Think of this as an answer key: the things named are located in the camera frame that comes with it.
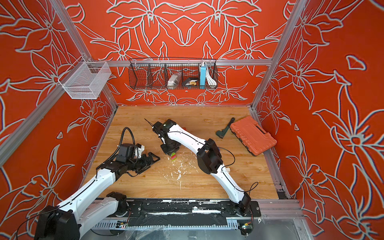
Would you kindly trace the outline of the clear plastic bin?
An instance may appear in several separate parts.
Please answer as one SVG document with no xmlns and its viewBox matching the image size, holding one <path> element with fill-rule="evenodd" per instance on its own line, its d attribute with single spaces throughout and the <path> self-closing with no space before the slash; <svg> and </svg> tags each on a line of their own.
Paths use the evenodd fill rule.
<svg viewBox="0 0 384 240">
<path fill-rule="evenodd" d="M 80 62 L 60 80 L 60 85 L 71 99 L 96 100 L 111 76 L 106 62 Z"/>
</svg>

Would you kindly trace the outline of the red plastic tool case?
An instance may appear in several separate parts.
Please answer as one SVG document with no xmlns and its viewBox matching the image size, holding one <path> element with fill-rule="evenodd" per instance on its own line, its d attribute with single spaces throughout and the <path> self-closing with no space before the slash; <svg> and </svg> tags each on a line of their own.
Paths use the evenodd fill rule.
<svg viewBox="0 0 384 240">
<path fill-rule="evenodd" d="M 232 123 L 230 129 L 253 156 L 258 156 L 277 144 L 277 140 L 251 116 Z"/>
</svg>

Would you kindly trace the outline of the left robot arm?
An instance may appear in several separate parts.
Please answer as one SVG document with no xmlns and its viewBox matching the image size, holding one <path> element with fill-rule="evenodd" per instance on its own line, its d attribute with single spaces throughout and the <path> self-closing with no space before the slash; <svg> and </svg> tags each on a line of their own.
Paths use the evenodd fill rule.
<svg viewBox="0 0 384 240">
<path fill-rule="evenodd" d="M 153 153 L 139 158 L 118 161 L 114 155 L 97 167 L 96 175 L 57 206 L 48 206 L 39 214 L 34 238 L 36 240 L 79 240 L 96 224 L 110 215 L 130 216 L 131 208 L 124 194 L 111 192 L 101 203 L 90 207 L 93 201 L 122 175 L 148 170 L 160 157 Z"/>
</svg>

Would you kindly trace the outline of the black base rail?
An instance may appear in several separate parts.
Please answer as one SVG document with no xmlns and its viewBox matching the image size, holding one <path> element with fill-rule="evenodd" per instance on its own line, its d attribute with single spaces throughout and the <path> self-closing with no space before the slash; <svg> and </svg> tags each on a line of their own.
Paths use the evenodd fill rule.
<svg viewBox="0 0 384 240">
<path fill-rule="evenodd" d="M 97 226 L 108 230 L 149 228 L 237 230 L 261 216 L 259 203 L 252 201 L 248 213 L 241 214 L 227 200 L 135 199 L 128 211 L 109 215 Z"/>
</svg>

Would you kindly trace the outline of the long green lego plate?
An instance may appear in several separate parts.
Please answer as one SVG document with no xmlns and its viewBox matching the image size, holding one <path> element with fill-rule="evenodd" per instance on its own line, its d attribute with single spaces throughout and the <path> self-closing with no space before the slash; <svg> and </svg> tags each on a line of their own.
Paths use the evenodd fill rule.
<svg viewBox="0 0 384 240">
<path fill-rule="evenodd" d="M 177 159 L 177 155 L 176 155 L 176 153 L 172 153 L 171 154 L 171 160 L 172 161 L 175 161 Z"/>
</svg>

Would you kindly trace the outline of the black small box in basket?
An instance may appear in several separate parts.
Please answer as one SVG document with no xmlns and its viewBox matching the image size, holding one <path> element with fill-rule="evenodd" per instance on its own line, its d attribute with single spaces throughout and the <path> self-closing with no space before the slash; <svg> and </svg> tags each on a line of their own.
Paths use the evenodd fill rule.
<svg viewBox="0 0 384 240">
<path fill-rule="evenodd" d="M 199 78 L 187 78 L 182 82 L 182 87 L 191 88 L 199 86 Z"/>
</svg>

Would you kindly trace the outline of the plastic bag in basket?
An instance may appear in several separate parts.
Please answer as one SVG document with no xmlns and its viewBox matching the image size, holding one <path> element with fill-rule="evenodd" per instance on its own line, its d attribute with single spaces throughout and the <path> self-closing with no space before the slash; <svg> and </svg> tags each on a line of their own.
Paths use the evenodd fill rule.
<svg viewBox="0 0 384 240">
<path fill-rule="evenodd" d="M 181 73 L 174 73 L 168 80 L 167 89 L 169 90 L 176 89 L 179 86 L 181 79 L 182 79 Z"/>
</svg>

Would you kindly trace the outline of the dark green clamp tool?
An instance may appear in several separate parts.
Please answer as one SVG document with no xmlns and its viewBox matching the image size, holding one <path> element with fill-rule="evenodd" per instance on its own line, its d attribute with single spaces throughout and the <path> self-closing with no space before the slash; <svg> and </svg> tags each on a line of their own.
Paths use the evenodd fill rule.
<svg viewBox="0 0 384 240">
<path fill-rule="evenodd" d="M 231 118 L 231 120 L 229 121 L 229 123 L 226 125 L 224 129 L 216 131 L 216 136 L 219 137 L 220 139 L 223 139 L 226 133 L 228 132 L 228 130 L 230 129 L 231 124 L 234 122 L 235 122 L 235 118 Z"/>
</svg>

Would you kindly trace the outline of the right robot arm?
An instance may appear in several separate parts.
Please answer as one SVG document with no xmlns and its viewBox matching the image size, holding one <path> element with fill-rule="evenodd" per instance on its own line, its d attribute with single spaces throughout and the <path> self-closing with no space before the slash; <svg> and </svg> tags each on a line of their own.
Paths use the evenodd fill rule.
<svg viewBox="0 0 384 240">
<path fill-rule="evenodd" d="M 214 140 L 198 138 L 171 119 L 164 123 L 156 122 L 152 125 L 152 130 L 161 139 L 161 148 L 165 154 L 177 152 L 180 146 L 192 151 L 197 156 L 200 170 L 219 182 L 238 214 L 245 216 L 250 212 L 251 197 L 231 177 Z"/>
</svg>

